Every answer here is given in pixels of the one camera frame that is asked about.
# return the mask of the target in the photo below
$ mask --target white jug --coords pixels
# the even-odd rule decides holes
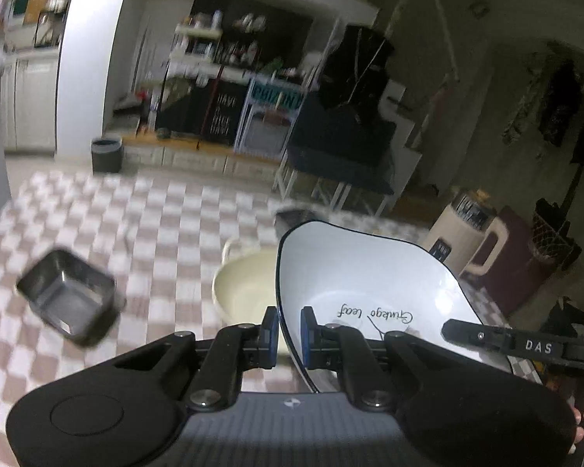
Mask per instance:
[[[459,276],[468,272],[477,276],[486,274],[508,241],[506,225],[496,217],[484,191],[461,190],[443,211],[422,243],[432,256]],[[495,244],[486,262],[471,262],[478,248],[490,233],[496,234]]]

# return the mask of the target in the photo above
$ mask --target trash can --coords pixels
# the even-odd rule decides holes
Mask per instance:
[[[95,139],[91,142],[94,174],[118,174],[123,163],[121,139]]]

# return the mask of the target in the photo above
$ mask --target screw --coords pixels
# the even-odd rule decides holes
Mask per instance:
[[[210,407],[220,400],[220,393],[214,390],[199,390],[190,396],[190,401],[199,407]]]
[[[392,396],[382,390],[372,390],[361,396],[361,401],[370,407],[385,407],[392,402]]]

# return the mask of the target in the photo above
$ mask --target basket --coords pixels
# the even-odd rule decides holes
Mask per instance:
[[[572,246],[535,212],[528,248],[537,261],[545,265],[560,265],[568,257]]]

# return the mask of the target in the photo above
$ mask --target bottle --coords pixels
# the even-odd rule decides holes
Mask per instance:
[[[255,58],[257,56],[257,42],[255,40],[253,40],[253,42],[251,42],[251,45],[249,46],[249,48],[246,50],[246,62],[252,67],[254,62],[255,62]]]
[[[223,21],[223,13],[220,10],[216,10],[214,15],[212,16],[212,30],[220,29],[220,24]]]
[[[206,51],[204,52],[204,56],[206,57],[206,59],[208,61],[212,61],[214,59],[214,46],[213,46],[212,42],[210,42],[206,46]]]

